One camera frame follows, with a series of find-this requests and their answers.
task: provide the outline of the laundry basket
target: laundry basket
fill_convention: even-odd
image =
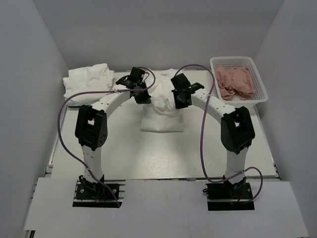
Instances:
[[[218,67],[222,66],[225,69],[230,69],[233,67],[244,67],[247,66],[250,72],[250,75],[253,79],[254,88],[257,90],[256,94],[250,97],[247,100],[240,100],[239,96],[235,94],[232,97],[231,101],[223,100],[220,95],[220,90],[218,83],[215,82],[215,87],[219,96],[219,99],[223,102],[233,105],[233,106],[254,106],[257,103],[267,101],[267,93],[262,83],[261,77],[259,72],[254,64],[253,60],[250,57],[243,57],[243,56],[228,56],[228,57],[213,57],[210,60],[211,70],[215,76],[215,72],[217,71]]]

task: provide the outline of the white tabletop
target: white tabletop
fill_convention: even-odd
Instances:
[[[127,75],[118,72],[114,77]],[[191,83],[199,82],[211,87],[207,71],[189,70],[185,75]],[[108,138],[102,148],[102,169],[105,179],[179,179],[203,178],[200,162],[199,140],[203,111],[194,106],[185,109],[185,130],[174,133],[140,131],[143,105],[131,99],[119,107],[108,119]],[[264,176],[276,175],[271,153],[254,108],[249,108],[255,139],[252,141],[246,167],[255,166]],[[79,158],[82,150],[75,137],[78,109],[68,108],[62,126],[66,146]],[[226,168],[226,150],[220,140],[220,125],[207,116],[204,134],[204,158],[210,177],[222,177]],[[67,154],[60,142],[53,154],[52,178],[77,178],[84,167]],[[256,171],[246,172],[257,177]]]
[[[259,182],[250,182],[253,192]],[[203,181],[127,180],[122,206],[72,207],[76,179],[39,178],[25,222],[35,238],[295,238],[307,230],[289,182],[264,182],[253,211],[208,211]]]

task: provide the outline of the white towel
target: white towel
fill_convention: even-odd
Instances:
[[[143,105],[141,130],[154,132],[169,132],[184,130],[184,112],[175,108],[174,89],[171,78],[177,70],[169,69],[155,72],[156,82],[148,90],[151,104]],[[146,79],[146,84],[153,83],[152,75]]]
[[[88,91],[108,91],[112,88],[114,71],[109,70],[106,63],[96,64],[92,67],[77,68],[68,71],[68,77],[63,78],[66,93],[65,98]],[[89,105],[105,94],[85,94],[74,97],[67,104],[70,106]]]

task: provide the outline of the white panel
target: white panel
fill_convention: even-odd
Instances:
[[[307,236],[288,182],[265,182],[254,211],[216,212],[208,211],[204,182],[128,180],[120,209],[73,208],[75,184],[39,179],[25,229],[36,238]]]
[[[67,65],[31,0],[0,0],[0,231],[20,237],[56,135]]]
[[[259,112],[278,171],[317,237],[317,1],[286,0],[254,59],[268,93]]]
[[[283,0],[34,0],[70,68],[253,57]]]
[[[115,73],[121,77],[128,73]],[[186,71],[191,83],[211,86],[207,71]],[[250,108],[256,133],[246,158],[246,167],[258,167],[265,176],[275,176],[270,150],[254,108]],[[75,126],[78,109],[68,109],[62,135],[66,146],[79,158],[83,157]],[[108,119],[108,138],[102,147],[105,179],[173,179],[204,178],[199,155],[203,111],[194,106],[185,109],[184,132],[152,133],[140,131],[142,105],[134,99],[122,104]],[[219,123],[208,116],[204,134],[205,166],[209,176],[222,177],[226,169],[226,149],[220,139]],[[84,167],[67,154],[58,143],[54,153],[52,178],[77,178]],[[247,176],[259,176],[256,171]]]

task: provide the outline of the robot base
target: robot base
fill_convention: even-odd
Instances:
[[[254,203],[250,200],[253,195],[249,183],[245,183],[231,196],[228,187],[223,183],[208,183],[204,192],[208,196],[208,211],[243,211],[254,210]]]
[[[117,183],[106,183],[113,191],[115,197],[118,199],[119,204],[122,201],[119,197],[120,185]],[[81,183],[77,183],[77,188],[75,192],[75,197],[73,201],[73,207],[108,207],[108,208],[118,208],[117,203],[113,199],[113,196],[105,188],[104,192],[99,197],[94,197],[91,195],[89,190],[84,187]]]

